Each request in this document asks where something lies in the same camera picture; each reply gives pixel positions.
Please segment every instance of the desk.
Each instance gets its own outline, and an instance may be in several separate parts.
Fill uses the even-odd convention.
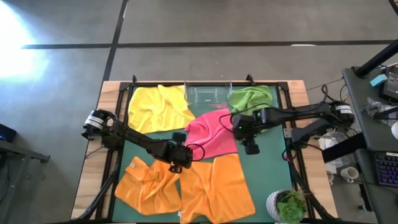
[[[343,76],[347,84],[349,95],[362,128],[362,143],[357,141],[357,145],[352,147],[355,152],[355,159],[361,171],[361,177],[364,182],[376,184],[371,151],[398,152],[398,140],[392,135],[391,128],[382,124],[368,115],[362,113],[362,109],[367,105],[367,98],[388,104],[387,100],[381,99],[378,95],[379,88],[373,88],[370,81],[381,74],[381,69],[373,70],[368,78],[358,78],[352,68],[343,70]],[[383,187],[398,194],[398,189],[392,187]],[[392,192],[382,189],[380,186],[364,184],[364,189],[371,203],[371,209],[374,210],[379,223],[396,223],[398,215],[398,200]]]
[[[258,82],[277,82],[277,81],[258,81]],[[307,92],[305,91],[304,82],[301,80],[281,81],[287,82],[289,85],[290,99],[293,106],[302,106],[308,104]],[[157,82],[137,82],[137,83],[157,83]],[[101,95],[98,102],[98,108],[108,111],[116,110],[116,102],[119,95],[119,87],[121,82],[104,82],[101,90]],[[120,109],[121,116],[124,115],[126,97],[121,99],[122,108]],[[298,127],[304,127],[309,124],[310,120],[297,121]],[[99,141],[90,141],[87,153],[98,148]],[[98,193],[102,176],[104,172],[104,163],[106,160],[106,150],[100,150],[92,154],[84,163],[78,191],[76,194],[75,204],[72,211],[72,218],[78,217],[84,212],[87,206],[94,199]],[[335,203],[331,194],[328,178],[326,176],[325,165],[323,163],[322,154],[319,150],[307,148],[303,150],[303,159],[305,163],[305,170],[307,173],[308,183],[312,192],[315,194],[320,203],[328,210],[328,212],[337,217]],[[102,217],[105,217],[108,212],[108,203],[111,195],[111,189],[105,198],[105,206],[103,207]]]

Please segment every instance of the concrete floor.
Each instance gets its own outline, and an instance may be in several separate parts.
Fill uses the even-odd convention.
[[[0,1],[0,123],[17,143],[50,154],[33,163],[10,223],[69,220],[87,142],[80,136],[96,106],[109,49],[21,50],[24,44],[109,44],[122,0]],[[130,0],[120,43],[206,41],[390,40],[397,16],[387,0]],[[118,49],[110,80],[301,79],[311,103],[322,83],[361,65],[385,45]],[[343,81],[329,85],[338,98]],[[361,213],[357,185],[335,181],[338,214]]]

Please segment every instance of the orange cloth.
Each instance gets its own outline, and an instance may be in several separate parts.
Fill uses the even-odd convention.
[[[149,168],[134,157],[126,168],[115,196],[143,215],[176,212],[181,208],[175,181],[180,177],[169,171],[170,164],[156,160]]]
[[[180,185],[180,223],[200,215],[212,223],[225,223],[256,212],[237,154],[217,157],[213,163],[192,162],[180,174]]]

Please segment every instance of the wooden table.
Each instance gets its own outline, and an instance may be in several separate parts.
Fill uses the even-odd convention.
[[[289,84],[290,99],[293,106],[303,106],[309,104],[307,92],[305,91],[304,81],[302,80],[272,80],[272,81],[257,81],[257,82],[287,82]],[[119,81],[104,82],[98,102],[98,109],[104,109],[114,112],[116,109],[116,101],[119,94]],[[280,92],[282,96],[282,104],[286,107],[284,93]],[[124,117],[124,109],[127,97],[123,97],[121,117]],[[311,119],[296,121],[297,127],[304,127],[311,123]],[[90,141],[87,149],[87,154],[99,148],[100,140]],[[308,147],[303,151],[303,158],[307,172],[308,183],[312,192],[315,194],[318,201],[326,208],[326,210],[337,217],[335,202],[331,194],[328,177],[326,175],[325,164],[323,162],[322,153],[318,149]],[[101,149],[98,152],[90,155],[83,166],[80,177],[80,183],[76,194],[75,204],[73,206],[71,218],[79,217],[90,203],[95,198],[101,187],[101,180],[104,172],[104,164],[106,159],[106,149]],[[108,202],[111,195],[111,189],[107,192],[105,198],[105,206],[103,215],[107,215]]]

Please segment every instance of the green cloth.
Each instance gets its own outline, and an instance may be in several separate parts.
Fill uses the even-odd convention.
[[[229,105],[233,107],[232,113],[243,111],[241,114],[252,115],[254,110],[268,107],[272,103],[272,95],[268,86],[250,86],[232,92]]]

